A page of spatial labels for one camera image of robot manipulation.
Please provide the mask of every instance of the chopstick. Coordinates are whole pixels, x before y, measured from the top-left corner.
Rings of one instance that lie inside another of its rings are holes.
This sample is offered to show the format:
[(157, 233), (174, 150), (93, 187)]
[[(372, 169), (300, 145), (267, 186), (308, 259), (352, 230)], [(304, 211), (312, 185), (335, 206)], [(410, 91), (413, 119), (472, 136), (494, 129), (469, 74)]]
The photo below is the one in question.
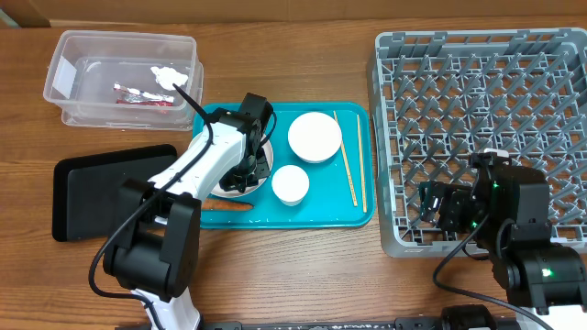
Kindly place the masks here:
[(359, 135), (360, 192), (363, 197), (363, 213), (367, 213), (367, 199), (365, 198), (365, 168), (363, 165), (363, 142), (360, 133), (359, 115), (357, 115), (357, 134)]
[[(338, 124), (338, 117), (336, 111), (334, 111), (334, 120), (336, 120)], [(352, 177), (350, 176), (349, 161), (347, 160), (347, 151), (345, 150), (344, 138), (340, 143), (340, 148), (342, 149), (342, 159), (345, 160), (345, 169), (347, 169), (347, 179), (349, 179), (349, 189), (350, 195), (352, 196), (352, 204), (357, 206), (357, 195), (355, 194), (355, 186), (352, 184)]]

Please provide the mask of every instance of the turquoise tray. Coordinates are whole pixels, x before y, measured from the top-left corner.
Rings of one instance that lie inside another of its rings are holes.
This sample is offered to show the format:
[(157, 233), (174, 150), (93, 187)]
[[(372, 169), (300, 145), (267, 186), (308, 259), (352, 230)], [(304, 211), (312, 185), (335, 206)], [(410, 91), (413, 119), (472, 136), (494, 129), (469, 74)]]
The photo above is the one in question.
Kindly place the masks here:
[[(307, 172), (310, 190), (296, 206), (284, 205), (273, 193), (270, 177), (259, 189), (233, 201), (254, 205), (252, 210), (203, 211), (202, 228), (205, 229), (296, 229), (323, 227), (363, 226), (375, 212), (375, 191), (371, 163), (371, 131), (367, 112), (358, 104), (350, 102), (333, 103), (272, 103), (277, 115), (277, 127), (271, 136), (274, 162), (271, 172), (285, 165), (297, 165)], [(204, 107), (211, 113), (218, 107), (237, 111), (240, 104), (209, 104)], [(287, 142), (287, 132), (292, 122), (300, 115), (318, 111), (333, 116), (337, 111), (338, 122), (347, 150), (358, 206), (353, 206), (349, 181), (345, 170), (342, 151), (331, 159), (310, 164), (299, 159)], [(360, 117), (363, 161), (365, 167), (365, 194), (367, 213), (362, 210), (360, 191), (359, 139), (357, 137), (357, 115)], [(194, 120), (194, 137), (202, 131), (204, 122), (197, 116)]]

